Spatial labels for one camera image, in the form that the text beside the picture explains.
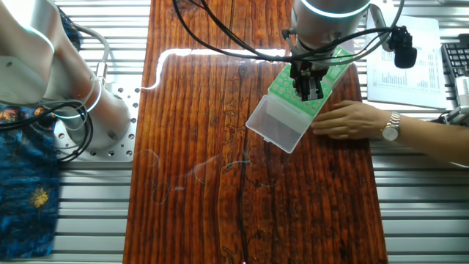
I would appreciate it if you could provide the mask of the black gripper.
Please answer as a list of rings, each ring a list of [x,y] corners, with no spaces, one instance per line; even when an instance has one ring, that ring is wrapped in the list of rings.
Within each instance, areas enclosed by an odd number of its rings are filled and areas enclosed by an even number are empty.
[[[323,89],[320,80],[327,74],[329,67],[318,65],[311,61],[295,61],[291,64],[289,77],[294,81],[292,86],[295,88],[296,95],[301,101],[321,100],[324,98]]]

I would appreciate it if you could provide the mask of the bare human hand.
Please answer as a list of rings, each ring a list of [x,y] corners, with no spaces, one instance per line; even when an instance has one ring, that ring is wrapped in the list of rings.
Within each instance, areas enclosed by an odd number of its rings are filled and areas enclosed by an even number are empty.
[[[313,133],[332,139],[369,139],[380,137],[391,119],[389,111],[365,103],[343,100],[330,111],[317,115],[311,124]]]

